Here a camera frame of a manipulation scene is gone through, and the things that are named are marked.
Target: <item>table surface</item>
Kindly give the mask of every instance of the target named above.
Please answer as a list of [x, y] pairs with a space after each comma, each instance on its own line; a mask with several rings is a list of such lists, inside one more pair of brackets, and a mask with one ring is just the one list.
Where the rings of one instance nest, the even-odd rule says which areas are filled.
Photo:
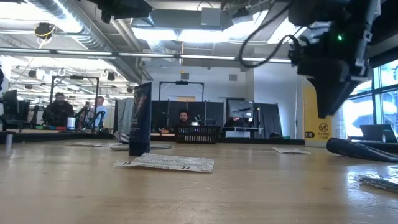
[[131, 160], [126, 151], [73, 142], [0, 147], [0, 223], [398, 222], [398, 194], [352, 179], [397, 177], [394, 164], [325, 149], [302, 155], [272, 150], [283, 146], [178, 144], [152, 152], [214, 159], [213, 173], [120, 169], [112, 164]]

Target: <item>caution sign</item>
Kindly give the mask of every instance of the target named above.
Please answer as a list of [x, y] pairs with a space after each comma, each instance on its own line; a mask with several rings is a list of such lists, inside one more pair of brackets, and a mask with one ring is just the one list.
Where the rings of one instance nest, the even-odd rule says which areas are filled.
[[326, 147], [331, 138], [331, 116], [319, 119], [317, 94], [310, 82], [303, 84], [304, 140], [306, 146]]

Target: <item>air duct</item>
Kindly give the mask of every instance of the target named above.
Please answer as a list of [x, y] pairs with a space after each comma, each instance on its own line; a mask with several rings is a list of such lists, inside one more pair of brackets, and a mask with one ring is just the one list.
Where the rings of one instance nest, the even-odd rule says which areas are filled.
[[[115, 51], [116, 48], [104, 36], [104, 34], [95, 26], [91, 19], [80, 9], [80, 7], [71, 0], [26, 0], [44, 12], [51, 13], [56, 18], [67, 20], [73, 18], [81, 27], [81, 34], [90, 36], [73, 37], [79, 41], [88, 50], [95, 51]], [[60, 27], [63, 31], [69, 32], [68, 26]], [[142, 73], [140, 68], [130, 66], [120, 57], [115, 60], [107, 60], [108, 63], [114, 65], [120, 74], [130, 82], [141, 82]]]

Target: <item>black basket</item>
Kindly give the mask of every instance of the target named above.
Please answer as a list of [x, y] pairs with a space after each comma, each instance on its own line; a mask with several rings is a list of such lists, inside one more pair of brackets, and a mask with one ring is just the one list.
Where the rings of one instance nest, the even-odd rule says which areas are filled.
[[216, 144], [221, 127], [216, 126], [175, 126], [175, 142]]

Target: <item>computer monitor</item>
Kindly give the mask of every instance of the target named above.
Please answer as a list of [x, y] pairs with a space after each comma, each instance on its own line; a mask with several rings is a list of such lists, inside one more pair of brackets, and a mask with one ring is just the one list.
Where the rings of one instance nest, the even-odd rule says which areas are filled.
[[243, 100], [229, 100], [228, 111], [230, 118], [248, 118], [249, 122], [253, 119], [253, 102]]
[[398, 143], [391, 124], [360, 125], [364, 140]]
[[17, 90], [7, 91], [2, 96], [2, 103], [4, 107], [3, 117], [5, 119], [16, 119], [18, 117], [19, 105], [17, 96]]

